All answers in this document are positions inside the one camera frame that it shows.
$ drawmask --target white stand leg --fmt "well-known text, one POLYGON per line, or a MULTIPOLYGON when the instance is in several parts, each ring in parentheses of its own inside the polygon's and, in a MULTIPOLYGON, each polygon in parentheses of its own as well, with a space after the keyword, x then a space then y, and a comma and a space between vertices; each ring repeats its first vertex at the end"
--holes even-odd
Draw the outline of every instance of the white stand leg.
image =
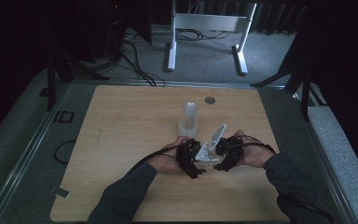
POLYGON ((239 45, 235 46, 235 50, 237 52, 238 64, 240 65, 241 74, 247 75, 248 68, 246 67, 245 57, 243 56, 243 47, 245 46, 246 38, 248 37, 249 30, 251 29, 251 24, 253 20, 253 16, 255 14, 255 7, 257 4, 253 4, 251 15, 248 17, 248 22, 245 26, 245 30, 243 31, 243 35, 241 38, 241 42, 239 45))
POLYGON ((172 20, 171 20, 171 46, 170 46, 170 55, 168 56, 168 70, 173 71, 175 69, 175 59, 176 59, 176 25, 175 25, 175 16, 176 16, 176 0, 172 0, 172 20))

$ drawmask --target small white object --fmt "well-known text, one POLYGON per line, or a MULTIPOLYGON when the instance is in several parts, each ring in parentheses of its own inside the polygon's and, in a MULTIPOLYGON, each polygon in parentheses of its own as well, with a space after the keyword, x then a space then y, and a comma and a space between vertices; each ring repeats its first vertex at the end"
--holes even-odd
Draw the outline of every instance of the small white object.
POLYGON ((202 145, 199 153, 196 155, 197 161, 209 161, 209 155, 208 155, 208 142, 204 142, 202 145))
POLYGON ((212 145, 208 147, 208 142, 205 142, 200 151, 196 155, 197 161, 219 161, 219 159, 211 159, 209 156, 209 151, 214 151, 219 143, 220 138, 223 135, 223 132, 226 130, 227 125, 223 124, 221 128, 219 128, 213 135, 212 135, 212 145))
POLYGON ((218 129, 213 135, 212 135, 212 144, 211 147, 209 148, 210 151, 214 151, 214 149, 216 148, 217 144, 219 143, 220 138, 223 135, 223 132, 226 130, 227 125, 223 124, 222 127, 220 129, 218 129))

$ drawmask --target person's right hand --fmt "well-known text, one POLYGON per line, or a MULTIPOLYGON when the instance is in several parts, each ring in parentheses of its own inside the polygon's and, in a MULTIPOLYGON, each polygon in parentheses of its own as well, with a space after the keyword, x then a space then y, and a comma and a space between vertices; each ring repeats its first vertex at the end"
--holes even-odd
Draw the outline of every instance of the person's right hand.
MULTIPOLYGON (((238 130, 232 135, 233 137, 240 137, 245 143, 258 143, 251 137, 247 137, 242 130, 238 130)), ((259 146, 248 146, 243 148, 244 153, 242 158, 235 166, 249 165, 255 168, 262 168, 264 163, 275 154, 270 150, 259 146)))

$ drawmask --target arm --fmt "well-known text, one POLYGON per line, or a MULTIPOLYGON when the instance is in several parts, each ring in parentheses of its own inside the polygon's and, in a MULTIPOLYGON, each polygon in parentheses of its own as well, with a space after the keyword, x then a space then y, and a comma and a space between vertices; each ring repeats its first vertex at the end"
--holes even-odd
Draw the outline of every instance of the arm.
MULTIPOLYGON (((256 142, 241 130, 233 136, 240 137, 244 144, 256 142)), ((279 192, 278 206, 292 223, 332 223, 329 214, 315 207, 320 206, 323 193, 310 175, 297 167, 287 154, 275 155, 259 146, 248 146, 243 150, 244 155, 237 166, 249 165, 266 170, 268 181, 279 192)))
POLYGON ((89 215, 88 224, 131 223, 156 174, 157 170, 146 162, 107 187, 89 215))
MULTIPOLYGON (((190 139, 178 137, 174 143, 166 147, 175 147, 190 139)), ((107 187, 89 215, 88 224, 131 223, 157 172, 181 171, 175 156, 176 149, 169 150, 164 155, 157 155, 107 187)))
POLYGON ((277 189, 278 206, 292 223, 332 223, 331 216, 320 210, 324 194, 315 181, 297 167, 285 153, 277 154, 263 166, 268 181, 277 189))

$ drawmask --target person's left hand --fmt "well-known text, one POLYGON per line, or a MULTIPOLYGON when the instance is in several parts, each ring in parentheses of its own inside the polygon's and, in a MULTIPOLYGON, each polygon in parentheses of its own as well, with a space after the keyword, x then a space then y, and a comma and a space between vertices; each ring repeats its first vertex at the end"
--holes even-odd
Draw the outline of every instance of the person's left hand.
MULTIPOLYGON (((176 138, 175 142, 168 144, 165 147, 174 147, 190 139, 190 137, 179 136, 176 138)), ((178 162, 176 161, 176 149, 177 148, 173 148, 169 151, 166 151, 163 153, 164 155, 157 155, 149 159, 147 162, 152 165, 158 172, 182 171, 178 162)))

